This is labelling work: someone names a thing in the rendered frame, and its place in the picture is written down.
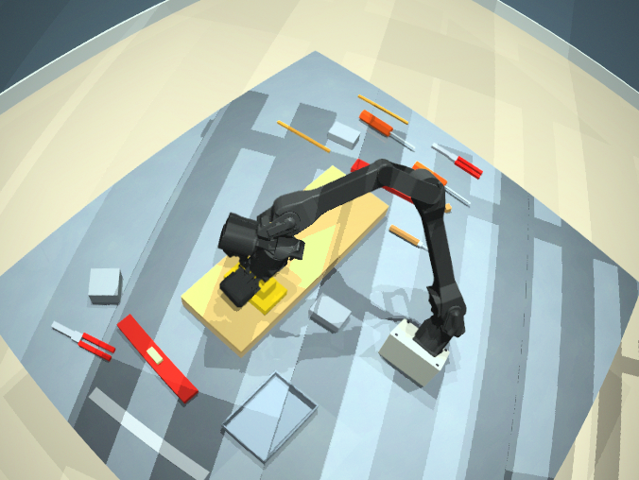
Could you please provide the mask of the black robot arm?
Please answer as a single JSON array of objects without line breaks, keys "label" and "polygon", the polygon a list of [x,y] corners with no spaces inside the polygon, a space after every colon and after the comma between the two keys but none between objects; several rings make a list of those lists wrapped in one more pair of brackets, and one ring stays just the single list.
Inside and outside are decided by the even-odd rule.
[{"label": "black robot arm", "polygon": [[[423,222],[424,238],[433,270],[427,286],[433,316],[411,339],[431,356],[441,354],[450,339],[466,333],[467,306],[454,277],[444,225],[445,188],[425,168],[413,169],[377,160],[340,179],[310,190],[277,197],[257,220],[230,213],[223,225],[218,249],[244,266],[257,250],[261,264],[278,268],[288,258],[302,260],[305,242],[292,237],[311,226],[321,215],[383,186],[411,197]],[[270,223],[269,223],[270,222]]]}]

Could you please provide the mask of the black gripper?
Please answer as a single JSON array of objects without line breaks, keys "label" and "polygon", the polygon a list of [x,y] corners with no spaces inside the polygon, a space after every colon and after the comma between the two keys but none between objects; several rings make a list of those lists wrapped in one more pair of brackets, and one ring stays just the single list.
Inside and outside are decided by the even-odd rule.
[{"label": "black gripper", "polygon": [[231,272],[220,282],[219,289],[237,307],[243,307],[261,289],[259,282],[263,280],[267,283],[276,272],[281,271],[287,265],[288,260],[291,262],[293,258],[287,259],[278,268],[268,268],[261,264],[256,250],[246,262],[249,267],[245,271],[239,267]]}]

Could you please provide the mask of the orange-handled awl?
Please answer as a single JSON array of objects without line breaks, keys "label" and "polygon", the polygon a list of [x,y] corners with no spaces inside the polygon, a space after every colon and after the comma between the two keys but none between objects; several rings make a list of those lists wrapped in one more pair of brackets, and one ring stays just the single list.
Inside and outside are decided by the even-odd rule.
[{"label": "orange-handled awl", "polygon": [[426,168],[425,166],[421,165],[419,162],[414,163],[414,165],[412,166],[413,169],[417,169],[417,168],[425,168],[428,171],[432,172],[443,184],[443,186],[448,189],[449,191],[451,191],[453,194],[455,194],[456,196],[460,197],[462,200],[464,200],[465,202],[467,202],[469,205],[471,204],[467,199],[465,199],[464,197],[460,196],[458,193],[456,193],[455,191],[453,191],[452,189],[450,189],[448,186],[446,186],[447,180],[444,180],[443,178],[441,178],[440,176],[436,175],[436,173],[434,173],[433,171],[429,170],[428,168]]},{"label": "orange-handled awl", "polygon": [[[399,139],[400,141],[408,144],[409,146],[413,147],[411,144],[409,144],[408,142],[406,142],[405,140],[401,139],[400,137],[398,137],[397,135],[395,135],[394,133],[392,133],[393,127],[385,124],[382,120],[380,120],[379,118],[377,118],[376,116],[372,115],[371,113],[369,113],[368,111],[364,110],[360,113],[360,119],[363,120],[363,122],[365,122],[366,124],[370,125],[371,127],[373,127],[374,129],[378,130],[379,132],[387,135],[387,136],[394,136],[397,139]],[[415,147],[413,147],[415,148]]]}]

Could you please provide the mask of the red rectangular bar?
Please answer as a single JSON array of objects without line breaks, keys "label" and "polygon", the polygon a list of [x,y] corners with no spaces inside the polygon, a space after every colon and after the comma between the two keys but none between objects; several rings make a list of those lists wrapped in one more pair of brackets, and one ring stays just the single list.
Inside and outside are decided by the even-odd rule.
[{"label": "red rectangular bar", "polygon": [[[354,166],[352,167],[351,172],[354,172],[354,171],[356,171],[357,169],[360,169],[360,168],[362,168],[362,167],[364,167],[364,166],[366,166],[366,165],[368,165],[368,164],[369,164],[369,163],[366,163],[366,162],[364,162],[364,161],[362,161],[362,160],[360,160],[360,159],[358,159],[358,158],[357,158],[357,159],[356,159],[356,161],[354,162]],[[406,201],[408,201],[408,202],[410,202],[410,203],[414,204],[414,203],[413,203],[413,201],[412,201],[412,199],[411,199],[411,197],[408,197],[408,196],[406,196],[406,195],[404,195],[404,194],[400,193],[399,191],[397,191],[397,190],[395,190],[395,189],[393,189],[393,188],[390,188],[390,187],[387,187],[387,186],[383,186],[383,187],[381,187],[381,188],[383,188],[383,189],[385,189],[385,190],[387,190],[387,191],[391,192],[392,194],[394,194],[394,195],[396,195],[396,196],[398,196],[398,197],[401,197],[402,199],[404,199],[404,200],[406,200]]]},{"label": "red rectangular bar", "polygon": [[117,323],[117,326],[132,346],[140,352],[171,390],[179,396],[181,401],[187,403],[193,396],[196,396],[199,392],[197,388],[167,358],[131,314]]}]

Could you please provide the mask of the orange thin rod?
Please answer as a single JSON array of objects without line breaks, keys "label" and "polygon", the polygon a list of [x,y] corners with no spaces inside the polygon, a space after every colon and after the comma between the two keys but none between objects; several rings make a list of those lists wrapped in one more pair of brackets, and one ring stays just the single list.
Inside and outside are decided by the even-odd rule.
[{"label": "orange thin rod", "polygon": [[359,95],[358,95],[358,98],[360,98],[360,99],[362,99],[362,100],[365,100],[365,101],[369,102],[370,104],[372,104],[373,106],[375,106],[375,108],[377,108],[377,109],[379,109],[379,110],[381,110],[381,111],[383,111],[383,112],[387,113],[388,115],[391,115],[391,116],[393,116],[393,117],[397,118],[398,120],[400,120],[401,122],[403,122],[403,123],[405,123],[405,124],[408,124],[408,122],[407,122],[406,120],[404,120],[404,119],[400,118],[399,116],[395,115],[395,114],[394,114],[394,113],[392,113],[391,111],[386,110],[385,108],[383,108],[383,107],[379,106],[378,104],[376,104],[376,103],[374,103],[374,102],[370,101],[370,100],[369,100],[369,99],[367,99],[366,97],[364,97],[364,96],[362,96],[362,95],[360,95],[360,94],[359,94]]},{"label": "orange thin rod", "polygon": [[294,128],[292,128],[291,126],[287,126],[286,124],[282,123],[282,122],[281,122],[281,121],[279,121],[279,120],[277,121],[277,124],[278,124],[278,125],[280,125],[280,126],[282,126],[282,127],[287,128],[287,129],[289,129],[290,131],[294,132],[295,134],[297,134],[297,135],[299,135],[299,136],[303,137],[303,139],[305,139],[305,140],[307,140],[308,142],[312,143],[313,145],[315,145],[315,146],[317,146],[317,147],[321,148],[322,150],[327,151],[327,152],[330,152],[330,151],[331,151],[331,150],[330,150],[330,149],[328,149],[327,147],[325,147],[325,146],[323,146],[323,145],[319,144],[318,142],[314,141],[313,139],[309,138],[308,136],[306,136],[306,135],[304,136],[303,134],[301,134],[299,131],[295,130],[295,129],[294,129]]}]

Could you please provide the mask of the white flat strip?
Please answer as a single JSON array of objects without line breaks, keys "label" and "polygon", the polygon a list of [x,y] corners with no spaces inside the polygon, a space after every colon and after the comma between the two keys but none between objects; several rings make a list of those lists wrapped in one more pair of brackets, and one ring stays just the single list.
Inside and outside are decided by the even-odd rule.
[{"label": "white flat strip", "polygon": [[158,437],[153,431],[134,418],[116,402],[104,394],[98,387],[89,396],[100,408],[104,409],[112,418],[120,422],[125,428],[139,437],[144,443],[160,453],[163,457],[178,466],[181,470],[194,477],[196,480],[204,480],[209,471],[203,469],[194,460],[188,458],[168,442]]}]

